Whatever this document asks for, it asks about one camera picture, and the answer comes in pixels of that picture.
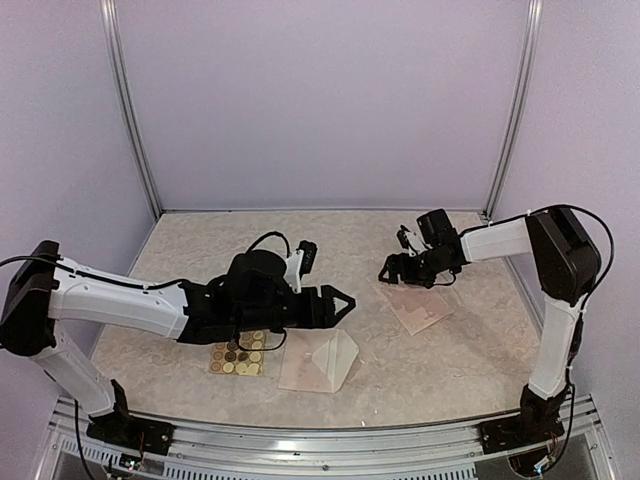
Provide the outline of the pink envelope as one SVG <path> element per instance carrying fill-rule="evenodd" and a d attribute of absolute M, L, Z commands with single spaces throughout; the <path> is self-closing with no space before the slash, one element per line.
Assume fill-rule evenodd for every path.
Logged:
<path fill-rule="evenodd" d="M 358 353 L 359 347 L 342 329 L 291 329 L 285 342 L 278 388 L 336 393 Z"/>

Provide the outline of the pink printed card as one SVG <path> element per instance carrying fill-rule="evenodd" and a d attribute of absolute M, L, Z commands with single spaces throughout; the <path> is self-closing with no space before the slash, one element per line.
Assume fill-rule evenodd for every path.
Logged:
<path fill-rule="evenodd" d="M 454 313 L 454 308 L 432 290 L 382 282 L 369 284 L 410 336 Z"/>

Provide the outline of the wax seal sticker sheet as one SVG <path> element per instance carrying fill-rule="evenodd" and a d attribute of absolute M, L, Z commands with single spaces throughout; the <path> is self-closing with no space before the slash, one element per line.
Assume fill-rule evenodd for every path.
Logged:
<path fill-rule="evenodd" d="M 268 333 L 266 330 L 242 332 L 239 342 L 216 343 L 211 350 L 209 372 L 223 376 L 258 377 L 263 374 Z"/>

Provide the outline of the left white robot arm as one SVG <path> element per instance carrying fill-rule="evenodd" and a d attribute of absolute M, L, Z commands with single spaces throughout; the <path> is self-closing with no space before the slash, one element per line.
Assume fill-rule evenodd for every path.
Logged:
<path fill-rule="evenodd" d="M 230 341 L 253 330 L 330 329 L 356 301 L 330 285 L 302 286 L 315 255 L 312 242 L 287 257 L 252 247 L 206 284 L 154 283 L 94 270 L 62 257 L 58 243 L 43 241 L 14 260 L 20 267 L 1 314 L 1 345 L 37 363 L 105 433 L 127 445 L 140 424 L 123 389 L 91 364 L 60 321 L 115 325 L 187 345 Z"/>

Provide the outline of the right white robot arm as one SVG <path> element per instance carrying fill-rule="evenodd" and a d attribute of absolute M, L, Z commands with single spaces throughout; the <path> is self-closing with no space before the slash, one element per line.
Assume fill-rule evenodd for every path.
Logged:
<path fill-rule="evenodd" d="M 569 384 L 586 306 L 612 265 L 602 260 L 580 222 L 584 212 L 582 207 L 556 204 L 457 231 L 445 210 L 433 210 L 418 218 L 417 232 L 400 227 L 402 250 L 386 258 L 378 279 L 431 289 L 438 286 L 441 273 L 457 277 L 472 263 L 531 256 L 545 307 L 539 353 L 526 389 L 549 401 Z"/>

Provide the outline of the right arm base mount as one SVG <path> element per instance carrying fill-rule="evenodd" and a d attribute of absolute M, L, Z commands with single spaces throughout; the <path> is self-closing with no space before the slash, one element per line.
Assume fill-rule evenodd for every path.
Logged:
<path fill-rule="evenodd" d="M 564 426 L 559 410 L 569 392 L 566 386 L 558 395 L 543 399 L 525 385 L 517 414 L 478 425 L 484 454 L 493 454 L 561 437 Z"/>

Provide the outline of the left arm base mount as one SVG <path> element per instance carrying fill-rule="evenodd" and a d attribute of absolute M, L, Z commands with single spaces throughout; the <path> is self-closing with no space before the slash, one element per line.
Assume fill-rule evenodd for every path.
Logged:
<path fill-rule="evenodd" d="M 167 456 L 175 426 L 171 423 L 134 416 L 129 412 L 123 387 L 111 381 L 115 401 L 105 415 L 90 416 L 86 434 L 89 438 L 116 445 L 140 454 Z"/>

